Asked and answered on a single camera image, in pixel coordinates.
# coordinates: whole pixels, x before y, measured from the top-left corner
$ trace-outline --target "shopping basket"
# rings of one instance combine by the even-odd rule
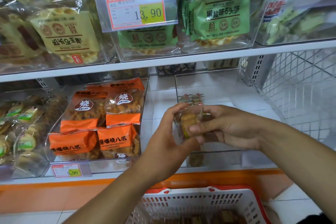
[[[150,219],[211,214],[231,209],[247,224],[271,224],[254,190],[245,185],[187,189],[148,190],[128,217],[126,224],[150,223]]]

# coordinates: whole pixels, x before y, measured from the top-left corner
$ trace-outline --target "fingernail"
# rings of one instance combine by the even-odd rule
[[[197,136],[196,139],[197,139],[197,141],[199,142],[199,144],[202,144],[202,143],[204,143],[204,141],[205,141],[205,139],[204,139],[203,136]]]
[[[189,127],[189,130],[190,130],[191,132],[199,132],[199,131],[200,131],[200,128],[199,128],[197,125],[191,125],[191,126]]]

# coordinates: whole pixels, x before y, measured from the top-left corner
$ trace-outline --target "price tag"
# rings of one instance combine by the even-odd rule
[[[112,31],[165,23],[164,0],[106,0]]]
[[[52,165],[51,168],[56,178],[82,176],[82,172],[77,163]]]

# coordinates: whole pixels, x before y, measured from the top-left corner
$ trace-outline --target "white shelf edge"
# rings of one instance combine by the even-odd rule
[[[211,53],[174,56],[174,57],[150,59],[150,60],[129,61],[118,64],[102,64],[102,65],[50,69],[50,70],[15,73],[15,74],[4,74],[0,75],[0,82],[13,82],[13,81],[21,81],[37,78],[58,77],[65,75],[88,74],[88,73],[142,68],[142,67],[153,67],[153,66],[165,66],[165,65],[189,63],[189,62],[208,61],[208,60],[232,59],[240,57],[249,57],[249,56],[267,55],[267,54],[276,54],[285,52],[298,52],[298,51],[307,51],[307,50],[332,48],[332,47],[336,47],[336,40],[315,41],[299,44],[286,44],[271,47],[263,47],[256,44],[254,48],[233,50],[226,52],[211,52]]]

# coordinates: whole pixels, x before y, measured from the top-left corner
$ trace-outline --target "wire mesh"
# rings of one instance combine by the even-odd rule
[[[277,54],[261,91],[287,124],[326,139],[336,126],[336,48]]]

